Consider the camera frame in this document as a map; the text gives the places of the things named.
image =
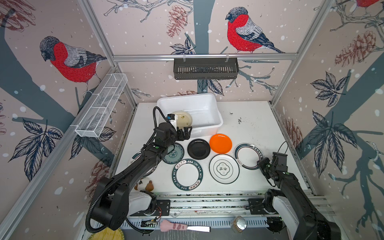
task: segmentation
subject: cable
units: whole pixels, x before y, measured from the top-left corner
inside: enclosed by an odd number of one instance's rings
[[[288,142],[287,142],[287,141],[285,141],[285,142],[283,142],[283,143],[281,144],[281,146],[279,147],[279,150],[277,150],[277,152],[280,151],[280,148],[283,146],[284,143],[287,143],[287,149],[285,150],[285,153],[284,153],[284,154],[287,153],[287,151],[288,151]]]
[[[154,107],[153,108],[153,120],[154,120],[154,123],[155,123],[155,129],[157,128],[157,122],[156,122],[156,116],[155,116],[155,112],[156,112],[156,109],[159,110],[161,116],[164,118],[164,120],[166,120],[167,122],[169,122],[169,120],[167,120],[164,116],[164,114],[162,113],[161,109],[159,107]],[[110,182],[107,186],[105,186],[105,188],[101,191],[101,193],[97,196],[97,198],[95,199],[95,201],[93,201],[88,209],[88,212],[87,212],[87,216],[85,217],[85,228],[87,229],[88,232],[90,233],[97,233],[97,232],[100,232],[102,230],[104,230],[107,226],[106,225],[103,225],[101,227],[98,227],[98,228],[93,228],[91,226],[91,215],[92,215],[92,212],[93,210],[95,209],[96,207],[96,204],[97,202],[99,202],[99,200],[102,198],[102,196],[104,194],[106,194],[112,186],[114,186],[116,183],[118,183],[121,179],[125,178],[126,176],[128,176],[133,170],[135,170],[138,166],[140,166],[140,164],[142,164],[142,162],[144,161],[144,149],[153,141],[154,139],[154,136],[156,134],[156,131],[153,132],[152,136],[149,138],[149,140],[147,141],[147,143],[141,148],[141,157],[140,159],[138,159],[137,161],[134,161],[132,164],[133,167],[127,171],[126,173],[124,173],[123,175],[119,176],[118,178],[114,179],[112,182]]]

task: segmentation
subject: table surface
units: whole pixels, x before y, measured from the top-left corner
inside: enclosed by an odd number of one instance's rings
[[[152,135],[152,110],[155,106],[156,103],[139,103],[116,174],[129,165],[132,156]],[[231,138],[233,146],[228,154],[232,157],[234,157],[233,151],[237,145],[248,142],[256,145],[264,157],[272,159],[272,152],[277,152],[285,141],[267,101],[218,102],[217,107],[224,121],[218,133],[223,133]],[[209,142],[211,136],[201,138]],[[188,155],[187,146],[192,140],[191,138],[187,141],[177,141],[185,149],[183,159],[191,158]],[[282,147],[280,152],[284,152],[285,149],[286,145]],[[217,182],[209,173],[209,162],[215,155],[217,154],[211,151],[206,159],[197,160],[203,170],[203,179],[200,185],[191,191],[178,189],[172,181],[172,170],[175,164],[170,165],[161,161],[156,170],[148,176],[153,182],[153,191],[158,194],[239,194],[263,192],[272,188],[259,169],[248,170],[242,167],[240,167],[239,177],[233,183],[221,184]],[[287,155],[288,172],[296,175],[302,189],[307,189],[289,150]]]

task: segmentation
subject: wire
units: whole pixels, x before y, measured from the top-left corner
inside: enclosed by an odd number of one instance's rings
[[[280,151],[280,148],[283,146],[284,143],[287,143],[287,149],[285,150],[285,153],[284,153],[284,154],[287,153],[287,151],[288,151],[288,142],[287,142],[287,141],[285,141],[285,142],[283,142],[283,143],[281,144],[281,146],[279,147],[279,150],[277,150],[277,152]]]

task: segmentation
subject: bird illustration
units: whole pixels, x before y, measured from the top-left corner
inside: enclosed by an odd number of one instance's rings
[[[44,61],[49,59],[66,79],[76,83],[86,83],[87,89],[83,92],[83,97],[86,93],[92,93],[88,90],[88,81],[93,75],[97,76],[98,64],[107,59],[99,54],[88,52],[84,48],[72,47],[60,42],[53,36],[42,40],[40,51]]]
[[[225,18],[228,20],[228,41],[240,51],[250,51],[256,49],[269,48],[278,53],[283,53],[266,38],[263,30],[252,22],[248,16],[248,11],[244,7],[231,9]]]

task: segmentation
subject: white plastic bin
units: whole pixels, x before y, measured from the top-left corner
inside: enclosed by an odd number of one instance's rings
[[[161,98],[157,101],[157,106],[165,116],[175,111],[189,113],[192,116],[191,138],[215,135],[223,125],[223,118],[212,93]],[[157,121],[164,122],[159,119],[159,115],[157,112]]]

